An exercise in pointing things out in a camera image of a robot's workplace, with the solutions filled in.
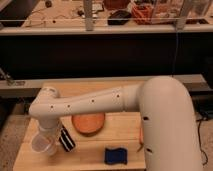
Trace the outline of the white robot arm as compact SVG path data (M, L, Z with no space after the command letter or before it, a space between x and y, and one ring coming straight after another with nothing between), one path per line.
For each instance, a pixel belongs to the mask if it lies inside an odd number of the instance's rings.
M147 171L203 171L191 97L170 76L68 98L44 87L29 114L38 120L40 132L54 136L63 116L122 111L141 114Z

